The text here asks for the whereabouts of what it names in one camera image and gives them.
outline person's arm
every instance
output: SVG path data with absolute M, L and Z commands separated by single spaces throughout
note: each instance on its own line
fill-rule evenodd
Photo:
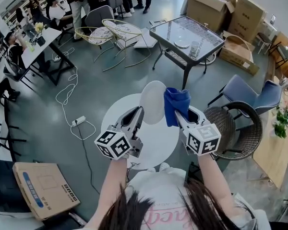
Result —
M 28 11 L 28 14 L 29 14 L 30 19 L 32 19 L 31 9 L 30 9 L 30 8 L 27 8 L 27 11 Z
M 210 190 L 212 195 L 221 205 L 227 217 L 231 218 L 244 213 L 241 208 L 235 206 L 235 201 L 231 195 L 230 188 L 225 180 L 216 161 L 207 154 L 198 157 L 204 185 Z
M 23 51 L 27 48 L 27 45 L 24 42 L 24 38 L 21 35 L 17 35 L 16 38 L 18 39 L 20 45 L 23 47 Z
M 72 18 L 72 14 L 71 15 L 66 15 L 66 16 L 63 16 L 62 18 L 60 18 L 60 20 L 64 21 L 64 20 L 68 20 Z
M 120 185 L 125 185 L 127 173 L 127 159 L 112 160 L 102 185 L 98 207 L 89 220 L 86 228 L 98 228 L 100 222 L 109 208 L 120 194 Z

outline plate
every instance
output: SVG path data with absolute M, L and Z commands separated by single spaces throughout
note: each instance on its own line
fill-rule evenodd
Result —
M 139 106 L 144 109 L 143 121 L 149 125 L 157 124 L 164 117 L 164 91 L 166 86 L 160 81 L 152 81 L 141 93 Z

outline black metal table frame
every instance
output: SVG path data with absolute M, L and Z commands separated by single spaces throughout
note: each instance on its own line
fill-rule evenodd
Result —
M 156 28 L 160 25 L 163 25 L 163 24 L 166 24 L 166 23 L 169 23 L 173 20 L 170 20 L 170 21 L 167 21 L 165 23 L 162 23 L 162 24 L 159 24 L 157 26 L 154 26 L 152 28 L 150 28 L 149 30 L 149 35 L 153 38 L 155 38 L 157 41 L 158 41 L 158 45 L 159 45 L 159 48 L 160 48 L 160 54 L 158 55 L 155 63 L 154 63 L 154 66 L 153 66 L 153 70 L 155 70 L 155 65 L 157 63 L 157 61 L 161 58 L 161 56 L 163 54 L 165 54 L 165 51 L 167 49 L 170 49 L 171 51 L 173 51 L 175 54 L 177 54 L 179 57 L 181 57 L 183 60 L 185 60 L 187 62 L 187 65 L 186 66 L 181 66 L 181 65 L 178 65 L 181 69 L 184 70 L 184 73 L 183 73 L 183 82 L 182 82 L 182 90 L 184 90 L 184 88 L 186 87 L 186 83 L 187 83 L 187 80 L 188 80 L 188 76 L 189 76 L 189 72 L 190 70 L 192 69 L 192 67 L 195 67 L 196 65 L 198 65 L 200 62 L 202 62 L 203 60 L 205 60 L 205 70 L 204 70 L 204 74 L 206 73 L 206 70 L 207 70 L 207 64 L 206 64 L 206 58 L 208 56 L 210 56 L 211 54 L 213 54 L 214 52 L 216 52 L 218 49 L 220 49 L 223 44 L 224 44 L 224 40 L 219 36 L 217 35 L 216 33 L 214 33 L 213 31 L 211 31 L 212 33 L 214 33 L 217 37 L 221 38 L 223 40 L 223 42 L 221 44 L 219 44 L 217 47 L 215 47 L 214 49 L 210 50 L 208 53 L 206 53 L 205 55 L 203 55 L 201 58 L 197 59 L 197 60 L 193 60 L 191 59 L 190 57 L 188 57 L 184 52 L 182 52 L 181 50 L 179 50 L 178 47 L 176 47 L 175 45 L 173 45 L 171 42 L 169 42 L 168 40 L 165 40 L 164 38 L 160 37 L 159 35 L 157 35 L 155 32 L 152 31 L 153 28 Z
M 75 65 L 54 45 L 54 43 L 50 43 L 49 47 L 61 58 L 61 62 L 59 65 L 59 68 L 52 70 L 52 71 L 46 71 L 46 76 L 53 82 L 54 85 L 58 85 L 58 82 L 60 80 L 60 76 L 63 72 L 70 70 L 75 67 Z M 52 75 L 58 73 L 56 78 L 53 78 Z

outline power strip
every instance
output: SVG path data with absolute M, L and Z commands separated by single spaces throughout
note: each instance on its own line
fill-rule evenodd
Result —
M 72 121 L 72 126 L 77 126 L 77 125 L 83 123 L 85 120 L 86 120 L 86 117 L 81 116 L 81 117 L 77 118 L 76 120 Z

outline potted plant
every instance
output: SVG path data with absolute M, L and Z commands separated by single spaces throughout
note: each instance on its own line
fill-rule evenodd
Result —
M 286 138 L 286 129 L 288 126 L 288 111 L 282 113 L 278 108 L 276 114 L 276 121 L 272 124 L 271 136 L 278 136 L 280 138 Z

